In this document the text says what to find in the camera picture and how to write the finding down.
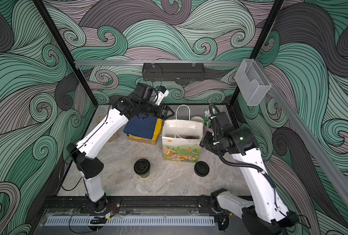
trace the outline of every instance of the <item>swirl pattern wall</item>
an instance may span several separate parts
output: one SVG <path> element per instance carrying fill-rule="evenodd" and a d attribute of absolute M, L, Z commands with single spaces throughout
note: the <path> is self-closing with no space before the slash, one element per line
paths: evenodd
<path fill-rule="evenodd" d="M 274 0 L 44 0 L 75 60 L 250 57 Z M 142 67 L 84 66 L 99 103 L 129 94 Z M 206 68 L 203 82 L 163 82 L 166 103 L 228 103 L 237 68 Z M 158 86 L 160 82 L 147 82 Z"/>
<path fill-rule="evenodd" d="M 33 2 L 0 0 L 0 234 L 40 219 L 93 111 Z"/>
<path fill-rule="evenodd" d="M 348 179 L 348 0 L 284 5 L 258 60 Z M 289 233 L 348 235 L 347 206 L 275 99 L 237 101 L 238 121 L 253 129 L 282 199 L 310 220 L 311 229 Z"/>

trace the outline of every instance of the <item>folded clothes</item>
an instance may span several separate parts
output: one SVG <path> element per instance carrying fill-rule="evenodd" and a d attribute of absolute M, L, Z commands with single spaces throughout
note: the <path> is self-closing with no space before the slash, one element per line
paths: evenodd
<path fill-rule="evenodd" d="M 123 132 L 133 138 L 156 140 L 161 132 L 161 126 L 161 119 L 153 116 L 139 115 L 139 118 L 134 116 L 128 121 Z"/>

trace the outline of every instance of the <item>aluminum rail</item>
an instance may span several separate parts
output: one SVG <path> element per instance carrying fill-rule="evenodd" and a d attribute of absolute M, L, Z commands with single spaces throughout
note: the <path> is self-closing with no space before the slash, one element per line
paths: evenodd
<path fill-rule="evenodd" d="M 78 60 L 76 66 L 143 66 L 144 63 L 203 63 L 204 66 L 238 67 L 242 61 L 128 61 L 128 60 Z"/>
<path fill-rule="evenodd" d="M 348 207 L 348 180 L 340 169 L 333 162 L 327 151 L 320 144 L 319 140 L 312 134 L 311 130 L 304 123 L 298 113 L 293 110 L 286 97 L 276 84 L 271 84 L 270 94 L 276 99 L 284 114 L 288 117 L 291 125 L 303 140 L 308 152 L 316 159 L 329 181 L 339 193 L 342 200 Z"/>

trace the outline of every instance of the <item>black cup lid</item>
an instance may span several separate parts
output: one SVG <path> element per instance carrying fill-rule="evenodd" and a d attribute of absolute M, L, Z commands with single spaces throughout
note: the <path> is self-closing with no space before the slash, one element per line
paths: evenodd
<path fill-rule="evenodd" d="M 147 159 L 139 159 L 135 162 L 135 165 L 133 166 L 133 169 L 136 174 L 142 176 L 144 174 L 147 174 L 150 170 L 150 163 Z"/>
<path fill-rule="evenodd" d="M 197 162 L 194 168 L 198 176 L 204 177 L 209 173 L 209 166 L 205 162 Z"/>

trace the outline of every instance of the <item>navy blue cloth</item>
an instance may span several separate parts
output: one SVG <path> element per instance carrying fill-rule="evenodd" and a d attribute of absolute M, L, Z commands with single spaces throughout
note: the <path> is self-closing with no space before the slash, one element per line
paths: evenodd
<path fill-rule="evenodd" d="M 153 116 L 146 117 L 145 115 L 139 115 L 139 118 L 134 116 L 129 120 L 123 132 L 144 139 L 153 139 L 157 118 Z"/>

